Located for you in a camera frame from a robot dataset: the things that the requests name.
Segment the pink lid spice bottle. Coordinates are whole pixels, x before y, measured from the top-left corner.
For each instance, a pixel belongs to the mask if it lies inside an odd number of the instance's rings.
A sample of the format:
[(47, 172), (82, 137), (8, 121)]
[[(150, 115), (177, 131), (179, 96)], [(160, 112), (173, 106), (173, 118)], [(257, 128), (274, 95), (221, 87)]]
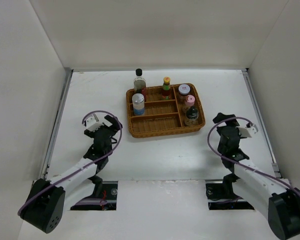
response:
[(182, 111), (184, 114), (195, 104), (195, 97), (193, 95), (187, 95), (182, 106)]

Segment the red sauce bottle yellow cap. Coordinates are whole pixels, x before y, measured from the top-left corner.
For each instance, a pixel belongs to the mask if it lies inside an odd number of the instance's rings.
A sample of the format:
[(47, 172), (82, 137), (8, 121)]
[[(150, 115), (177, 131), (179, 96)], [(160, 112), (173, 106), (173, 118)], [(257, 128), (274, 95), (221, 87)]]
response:
[(169, 77), (163, 78), (163, 85), (161, 89), (161, 97), (163, 100), (170, 100), (172, 95), (172, 89), (170, 85), (171, 79)]

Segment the silver lid spice jar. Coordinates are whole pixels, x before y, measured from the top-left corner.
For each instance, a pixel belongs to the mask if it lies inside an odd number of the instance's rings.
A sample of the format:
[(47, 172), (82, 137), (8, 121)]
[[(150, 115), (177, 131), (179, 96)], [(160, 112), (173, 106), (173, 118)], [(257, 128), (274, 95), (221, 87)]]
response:
[(135, 116), (145, 114), (145, 98), (141, 93), (135, 93), (132, 96), (132, 107)]

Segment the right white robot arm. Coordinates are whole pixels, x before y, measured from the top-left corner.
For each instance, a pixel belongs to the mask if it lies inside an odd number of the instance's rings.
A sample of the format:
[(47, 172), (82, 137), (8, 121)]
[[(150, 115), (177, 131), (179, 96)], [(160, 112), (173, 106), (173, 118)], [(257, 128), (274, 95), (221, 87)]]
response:
[(300, 235), (300, 190), (285, 180), (260, 171), (248, 155), (240, 149), (240, 141), (258, 133), (257, 126), (249, 119), (240, 126), (240, 117), (221, 112), (213, 119), (220, 139), (212, 151), (221, 158), (230, 174), (222, 185), (228, 198), (238, 196), (247, 201), (267, 220), (274, 235), (288, 240)]

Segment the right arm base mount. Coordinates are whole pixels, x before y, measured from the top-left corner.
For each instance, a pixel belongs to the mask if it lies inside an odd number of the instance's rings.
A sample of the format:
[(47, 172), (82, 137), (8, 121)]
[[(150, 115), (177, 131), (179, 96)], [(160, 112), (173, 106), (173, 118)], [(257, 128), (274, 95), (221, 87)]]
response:
[(239, 178), (233, 173), (222, 181), (206, 181), (206, 197), (209, 210), (254, 210), (255, 208), (240, 196), (234, 194), (232, 184)]

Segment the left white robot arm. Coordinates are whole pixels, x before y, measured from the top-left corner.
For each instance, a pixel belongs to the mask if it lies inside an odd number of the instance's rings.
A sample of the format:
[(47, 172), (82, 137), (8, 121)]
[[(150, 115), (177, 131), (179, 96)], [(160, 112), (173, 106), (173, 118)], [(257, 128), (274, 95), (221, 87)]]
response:
[(58, 226), (65, 211), (86, 197), (95, 200), (102, 195), (103, 180), (98, 173), (118, 147), (121, 140), (115, 139), (115, 135), (123, 133), (123, 126), (112, 113), (102, 112), (110, 125), (100, 122), (97, 113), (92, 111), (81, 121), (84, 135), (93, 143), (79, 162), (51, 179), (35, 181), (26, 202), (17, 212), (22, 220), (46, 234)]

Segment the white lid glass jar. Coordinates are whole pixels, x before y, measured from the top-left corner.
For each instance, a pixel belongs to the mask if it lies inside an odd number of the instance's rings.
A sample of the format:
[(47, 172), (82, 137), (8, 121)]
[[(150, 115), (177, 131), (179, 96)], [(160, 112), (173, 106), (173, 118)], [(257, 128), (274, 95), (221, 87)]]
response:
[(191, 88), (188, 84), (181, 84), (178, 87), (178, 99), (180, 103), (183, 103), (186, 97), (190, 94)]

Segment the black cap spice bottle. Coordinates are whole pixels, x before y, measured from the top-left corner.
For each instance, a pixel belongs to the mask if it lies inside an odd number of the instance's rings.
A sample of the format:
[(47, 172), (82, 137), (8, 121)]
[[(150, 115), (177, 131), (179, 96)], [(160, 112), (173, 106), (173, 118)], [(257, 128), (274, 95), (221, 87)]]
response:
[(195, 106), (191, 106), (185, 113), (184, 124), (188, 127), (199, 124), (199, 111)]

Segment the dark sauce bottle black cap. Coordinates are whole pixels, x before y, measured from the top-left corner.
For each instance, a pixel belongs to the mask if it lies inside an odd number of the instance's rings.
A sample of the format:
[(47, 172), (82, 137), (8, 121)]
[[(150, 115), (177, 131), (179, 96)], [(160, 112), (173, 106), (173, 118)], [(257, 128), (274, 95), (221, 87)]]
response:
[(133, 87), (135, 94), (142, 94), (144, 101), (147, 100), (147, 85), (146, 80), (143, 78), (143, 71), (141, 68), (135, 70), (136, 77), (133, 80)]

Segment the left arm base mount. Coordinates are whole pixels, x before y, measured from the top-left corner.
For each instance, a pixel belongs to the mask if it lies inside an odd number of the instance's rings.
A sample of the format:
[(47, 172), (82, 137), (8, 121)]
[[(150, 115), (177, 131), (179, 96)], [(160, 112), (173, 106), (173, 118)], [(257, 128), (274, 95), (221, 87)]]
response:
[(119, 183), (103, 181), (95, 175), (89, 180), (94, 184), (91, 195), (84, 197), (70, 208), (71, 211), (116, 211)]

